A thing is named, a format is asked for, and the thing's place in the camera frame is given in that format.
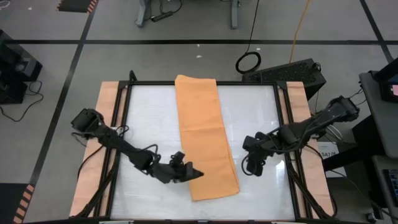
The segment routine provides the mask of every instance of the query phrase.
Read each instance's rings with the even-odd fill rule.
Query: gray floor
[[[177,6],[176,0],[170,5]],[[229,3],[215,0],[186,0],[181,11],[160,22],[134,25],[137,1],[100,0],[87,39],[90,40],[165,40],[165,39],[248,39],[256,6],[255,0],[242,0],[239,28],[230,30]],[[395,0],[367,0],[376,23],[386,40],[398,40]],[[14,39],[78,40],[87,14],[57,12],[54,0],[12,0],[0,11],[0,29]],[[305,1],[264,0],[253,39],[292,40]],[[158,14],[158,2],[153,14]],[[304,19],[300,40],[377,40],[357,0],[312,1]],[[35,105],[20,123],[0,116],[0,182],[28,182],[49,128],[65,77],[68,75],[76,45],[23,45],[44,68],[39,80],[44,85],[43,102]],[[101,82],[127,79],[133,69],[139,80],[174,80],[184,74],[198,78],[240,80],[234,69],[236,60],[247,45],[186,44],[186,45],[84,45],[75,70],[57,128],[37,183],[26,222],[67,218],[76,186],[76,173],[83,157],[83,147],[71,136],[70,121],[82,108],[95,107]],[[252,45],[251,50],[262,56],[260,68],[287,63],[290,45]],[[393,57],[398,46],[390,45]],[[377,70],[387,64],[379,45],[297,45],[294,60],[313,58],[322,65],[327,84],[320,90],[317,110],[330,99],[349,96],[359,90],[358,74]],[[253,61],[243,62],[249,68]],[[361,102],[364,95],[355,96]],[[17,117],[33,97],[23,105],[5,106],[7,113]],[[315,98],[310,100],[315,111]],[[360,118],[352,123],[337,124],[345,141],[354,141],[351,128],[369,115],[366,103],[360,106]],[[361,164],[347,167],[347,173],[367,189]],[[342,220],[364,222],[371,211],[360,194],[343,179],[328,181],[339,207]]]

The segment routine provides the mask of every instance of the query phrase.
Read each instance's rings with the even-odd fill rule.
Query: white tabletop
[[[240,192],[192,202],[188,183],[162,184],[122,155],[112,219],[294,220],[283,155],[269,157],[261,177],[246,176],[241,170],[247,154],[244,138],[279,126],[273,87],[218,86],[218,94]],[[172,154],[182,151],[173,85],[133,86],[126,124],[130,131],[125,140],[138,148],[158,144],[161,162],[168,163]]]

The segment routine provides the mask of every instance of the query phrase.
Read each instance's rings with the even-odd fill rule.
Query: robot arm
[[[167,184],[171,180],[185,182],[203,176],[193,168],[192,162],[184,165],[185,154],[177,152],[169,164],[161,164],[160,155],[147,149],[137,149],[118,136],[118,133],[105,125],[101,114],[93,109],[83,109],[72,121],[72,128],[79,131],[85,138],[97,138],[107,148],[113,148],[128,156],[134,167],[146,175],[150,175]]]
[[[359,109],[355,104],[341,96],[331,100],[323,111],[302,122],[283,125],[268,134],[258,132],[254,138],[246,136],[243,142],[243,149],[249,153],[246,156],[246,170],[261,176],[268,156],[299,150],[308,143],[311,135],[325,131],[334,122],[353,121],[358,115]]]

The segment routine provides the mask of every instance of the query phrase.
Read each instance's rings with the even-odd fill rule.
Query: orange towel
[[[216,80],[178,75],[175,79],[181,145],[186,161],[202,171],[191,180],[192,200],[237,194],[239,182],[225,134]]]

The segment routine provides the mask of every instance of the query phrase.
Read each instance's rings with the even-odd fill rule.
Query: metal stand
[[[150,8],[152,0],[139,0],[139,12],[136,20],[136,25],[138,27],[144,27],[145,23],[145,14],[147,9]],[[238,28],[238,0],[231,0],[231,29]]]
[[[139,12],[138,12],[136,25],[140,28],[144,26],[145,14],[147,8],[150,8],[151,1],[152,0],[139,0]]]
[[[238,28],[238,0],[231,1],[231,29]]]

